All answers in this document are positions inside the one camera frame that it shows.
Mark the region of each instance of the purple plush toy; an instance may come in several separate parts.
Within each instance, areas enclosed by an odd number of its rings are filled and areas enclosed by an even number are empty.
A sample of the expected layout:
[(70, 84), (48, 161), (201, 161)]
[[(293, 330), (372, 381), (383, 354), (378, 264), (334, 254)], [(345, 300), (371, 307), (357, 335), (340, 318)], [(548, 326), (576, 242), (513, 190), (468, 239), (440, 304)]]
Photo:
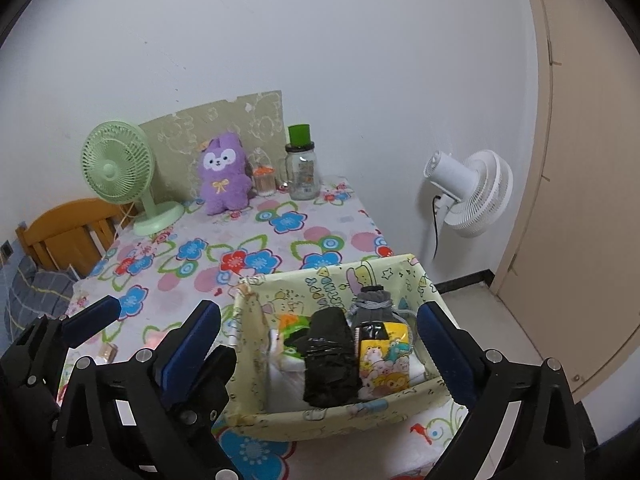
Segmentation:
[(245, 163), (240, 139), (233, 132), (211, 139), (204, 147), (198, 174), (202, 180), (200, 197), (206, 202), (208, 215), (226, 209), (238, 211), (249, 205), (252, 181), (244, 172)]

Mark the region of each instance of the wooden door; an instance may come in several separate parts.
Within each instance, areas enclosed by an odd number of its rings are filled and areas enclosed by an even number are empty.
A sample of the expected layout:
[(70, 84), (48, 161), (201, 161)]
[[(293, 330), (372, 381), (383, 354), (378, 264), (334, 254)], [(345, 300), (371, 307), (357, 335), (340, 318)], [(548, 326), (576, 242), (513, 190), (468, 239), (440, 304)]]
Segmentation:
[(578, 399), (640, 324), (640, 55), (604, 0), (542, 1), (546, 157), (498, 296), (542, 357), (561, 361)]

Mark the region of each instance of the white fan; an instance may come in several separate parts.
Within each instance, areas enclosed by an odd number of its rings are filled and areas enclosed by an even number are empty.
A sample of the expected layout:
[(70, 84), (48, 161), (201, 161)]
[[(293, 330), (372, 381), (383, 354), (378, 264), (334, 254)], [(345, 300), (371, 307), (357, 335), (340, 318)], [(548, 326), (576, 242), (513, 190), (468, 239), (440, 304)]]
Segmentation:
[(443, 224), (460, 236), (478, 236), (507, 207), (513, 190), (513, 172), (497, 153), (482, 150), (460, 163), (435, 152), (424, 167), (424, 176), (443, 193), (433, 199), (434, 231), (427, 241), (427, 255), (435, 257)]

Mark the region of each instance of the blue gripper pad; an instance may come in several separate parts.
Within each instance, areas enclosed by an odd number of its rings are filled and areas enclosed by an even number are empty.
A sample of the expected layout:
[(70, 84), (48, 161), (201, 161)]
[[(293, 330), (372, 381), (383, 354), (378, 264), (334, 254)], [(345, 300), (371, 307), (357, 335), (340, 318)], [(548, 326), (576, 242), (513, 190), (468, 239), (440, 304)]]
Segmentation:
[(120, 302), (105, 296), (62, 322), (62, 339), (69, 348), (77, 348), (120, 317)]
[(154, 378), (162, 390), (160, 400), (169, 408), (184, 402), (220, 331), (220, 308), (203, 300), (180, 328), (167, 334), (156, 349)]
[(471, 410), (478, 401), (478, 382), (484, 372), (482, 350), (468, 332), (453, 325), (435, 301), (418, 309), (417, 329), (451, 397)]

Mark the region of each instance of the metal bolt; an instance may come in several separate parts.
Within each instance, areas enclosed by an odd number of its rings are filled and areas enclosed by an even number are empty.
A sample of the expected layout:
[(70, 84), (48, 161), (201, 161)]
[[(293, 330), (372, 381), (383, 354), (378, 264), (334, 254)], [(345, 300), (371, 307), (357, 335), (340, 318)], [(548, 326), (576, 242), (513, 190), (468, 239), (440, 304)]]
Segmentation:
[(216, 473), (216, 480), (238, 480), (238, 475), (231, 469), (221, 469)]
[(183, 424), (190, 426), (198, 420), (198, 415), (196, 415), (196, 412), (192, 412), (191, 410), (185, 410), (180, 414), (180, 420)]
[(562, 365), (560, 364), (560, 361), (558, 361), (558, 359), (556, 359), (555, 357), (552, 357), (551, 359), (548, 359), (546, 361), (546, 365), (551, 368), (553, 371), (557, 372), (560, 368), (562, 368)]
[(139, 361), (141, 363), (144, 363), (146, 361), (149, 361), (149, 359), (151, 359), (151, 356), (154, 353), (149, 350), (149, 348), (143, 348), (142, 350), (138, 350), (136, 352), (136, 361)]
[(487, 350), (484, 355), (492, 363), (499, 363), (502, 361), (502, 354), (497, 350)]
[(80, 370), (84, 370), (90, 364), (91, 364), (91, 358), (89, 358), (87, 356), (84, 356), (84, 357), (79, 358), (78, 361), (76, 361), (76, 368), (78, 368)]

